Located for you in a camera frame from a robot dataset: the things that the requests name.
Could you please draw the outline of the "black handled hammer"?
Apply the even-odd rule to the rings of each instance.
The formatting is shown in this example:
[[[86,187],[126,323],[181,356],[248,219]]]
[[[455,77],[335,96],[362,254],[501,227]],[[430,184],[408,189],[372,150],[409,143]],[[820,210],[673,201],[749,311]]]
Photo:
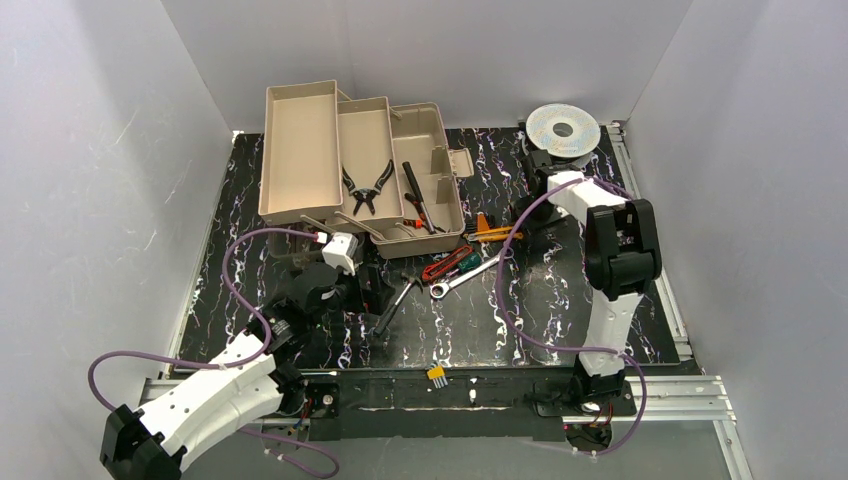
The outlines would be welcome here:
[[[404,299],[413,288],[418,288],[420,291],[423,291],[423,283],[419,276],[404,274],[403,279],[406,281],[403,289],[395,296],[389,307],[381,314],[376,326],[371,329],[370,335],[372,337],[379,338],[385,333]]]

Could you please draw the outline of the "silver combination wrench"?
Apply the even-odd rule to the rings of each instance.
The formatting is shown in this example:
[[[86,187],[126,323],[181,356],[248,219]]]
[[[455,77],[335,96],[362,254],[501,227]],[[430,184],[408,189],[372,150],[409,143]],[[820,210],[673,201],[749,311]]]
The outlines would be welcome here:
[[[434,300],[443,299],[451,290],[456,289],[466,281],[475,278],[476,276],[486,272],[488,269],[496,265],[501,259],[501,255],[498,254],[493,256],[485,261],[483,261],[479,266],[462,273],[460,275],[454,276],[447,281],[440,281],[430,286],[430,296]]]

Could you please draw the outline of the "red utility knife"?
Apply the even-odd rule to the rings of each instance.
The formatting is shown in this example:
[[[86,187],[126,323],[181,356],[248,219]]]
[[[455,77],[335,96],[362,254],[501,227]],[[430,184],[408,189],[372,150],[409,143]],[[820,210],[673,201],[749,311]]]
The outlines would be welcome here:
[[[425,267],[421,273],[421,281],[425,284],[436,282],[457,268],[459,263],[473,252],[474,249],[470,245],[463,245],[457,248],[441,260]]]

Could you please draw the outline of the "black grey wire stripper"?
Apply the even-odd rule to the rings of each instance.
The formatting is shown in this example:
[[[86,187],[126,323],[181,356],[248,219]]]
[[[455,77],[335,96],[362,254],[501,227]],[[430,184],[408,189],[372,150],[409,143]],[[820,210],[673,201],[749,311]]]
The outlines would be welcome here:
[[[394,161],[392,159],[389,159],[385,169],[377,178],[372,187],[358,188],[355,182],[353,181],[352,177],[347,172],[347,170],[345,168],[342,168],[342,183],[345,186],[348,194],[356,200],[356,205],[353,209],[353,215],[357,215],[363,205],[366,205],[368,207],[368,210],[371,214],[376,213],[376,208],[373,204],[373,200],[376,196],[382,193],[383,187],[392,177],[394,171]]]

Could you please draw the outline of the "green stubby screwdriver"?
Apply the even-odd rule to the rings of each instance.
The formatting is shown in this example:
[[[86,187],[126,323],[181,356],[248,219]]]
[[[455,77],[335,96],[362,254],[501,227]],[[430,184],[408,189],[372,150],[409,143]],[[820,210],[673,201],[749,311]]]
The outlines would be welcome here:
[[[478,269],[482,263],[482,257],[478,253],[473,252],[458,262],[456,270],[458,274],[463,275]]]

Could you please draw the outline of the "beige plastic tool box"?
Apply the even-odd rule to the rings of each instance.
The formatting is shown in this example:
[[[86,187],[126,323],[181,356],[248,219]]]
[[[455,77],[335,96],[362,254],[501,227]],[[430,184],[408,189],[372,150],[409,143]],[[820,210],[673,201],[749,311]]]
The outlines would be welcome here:
[[[345,168],[370,188],[392,159],[395,171],[373,204],[353,215],[356,200],[342,183]],[[406,226],[417,217],[402,168],[409,162],[435,234]],[[459,181],[472,176],[465,149],[448,145],[433,102],[392,105],[385,96],[351,99],[334,80],[266,90],[258,212],[269,226],[309,219],[334,230],[366,233],[385,259],[449,252],[463,240]]]

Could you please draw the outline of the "yellow black screwdriver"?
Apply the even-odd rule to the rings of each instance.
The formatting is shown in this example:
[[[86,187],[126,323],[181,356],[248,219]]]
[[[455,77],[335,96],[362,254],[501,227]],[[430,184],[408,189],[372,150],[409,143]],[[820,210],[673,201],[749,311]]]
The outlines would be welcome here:
[[[409,162],[403,162],[402,168],[403,168],[405,175],[407,177],[407,181],[408,181],[408,184],[410,186],[411,193],[416,197],[416,200],[418,201],[418,204],[421,207],[421,211],[424,214],[425,221],[426,221],[426,224],[427,224],[427,230],[430,234],[435,234],[436,228],[434,226],[434,222],[431,219],[431,216],[430,216],[430,214],[427,210],[427,207],[425,205],[424,197],[423,197],[422,191],[420,189],[420,185],[419,185],[419,183],[418,183],[418,181],[415,177],[412,166]]]

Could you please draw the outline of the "yellow utility knife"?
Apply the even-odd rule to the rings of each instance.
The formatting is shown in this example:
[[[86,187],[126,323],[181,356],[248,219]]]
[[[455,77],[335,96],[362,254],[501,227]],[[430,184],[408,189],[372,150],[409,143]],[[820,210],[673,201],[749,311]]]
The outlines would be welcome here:
[[[467,236],[467,240],[471,242],[498,242],[505,241],[510,232],[512,231],[511,227],[501,227],[494,228],[489,230],[481,230],[474,233],[471,233]]]

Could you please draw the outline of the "orange handled pliers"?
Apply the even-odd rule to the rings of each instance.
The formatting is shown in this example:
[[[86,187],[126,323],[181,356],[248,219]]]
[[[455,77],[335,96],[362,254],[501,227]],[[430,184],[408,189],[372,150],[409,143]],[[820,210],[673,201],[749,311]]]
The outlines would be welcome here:
[[[415,229],[425,229],[429,234],[435,234],[437,228],[435,226],[431,226],[430,222],[427,220],[423,204],[419,197],[413,193],[407,192],[404,194],[404,199],[412,205],[417,217],[414,219],[405,219],[403,223],[406,226],[410,226]]]

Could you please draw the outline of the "orange hex key set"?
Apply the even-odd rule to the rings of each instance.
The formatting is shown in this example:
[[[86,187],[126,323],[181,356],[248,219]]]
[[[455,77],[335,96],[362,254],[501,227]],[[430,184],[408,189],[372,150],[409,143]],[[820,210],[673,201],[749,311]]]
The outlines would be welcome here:
[[[493,228],[489,225],[487,216],[483,213],[478,213],[474,220],[469,220],[465,224],[464,238],[468,241],[475,241],[480,236],[490,235]]]

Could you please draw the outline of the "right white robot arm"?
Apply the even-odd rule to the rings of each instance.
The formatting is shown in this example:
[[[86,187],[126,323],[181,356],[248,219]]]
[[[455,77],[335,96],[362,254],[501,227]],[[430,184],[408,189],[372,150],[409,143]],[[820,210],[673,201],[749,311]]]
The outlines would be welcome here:
[[[534,199],[551,192],[530,214],[537,223],[564,211],[582,226],[584,272],[593,289],[585,350],[575,361],[568,398],[597,402],[620,395],[635,310],[660,275],[662,258],[652,204],[571,165],[532,150],[524,170]]]

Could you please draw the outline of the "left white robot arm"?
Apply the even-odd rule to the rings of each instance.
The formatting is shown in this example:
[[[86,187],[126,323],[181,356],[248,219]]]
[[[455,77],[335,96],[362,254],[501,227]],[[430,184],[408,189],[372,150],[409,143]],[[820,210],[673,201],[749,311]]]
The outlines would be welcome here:
[[[107,417],[100,463],[115,479],[178,479],[218,442],[272,414],[296,418],[336,415],[338,388],[311,385],[295,358],[323,322],[347,313],[375,320],[395,290],[376,267],[347,275],[313,263],[288,276],[261,307],[269,323],[252,319],[216,357],[176,387],[132,409],[121,405]]]

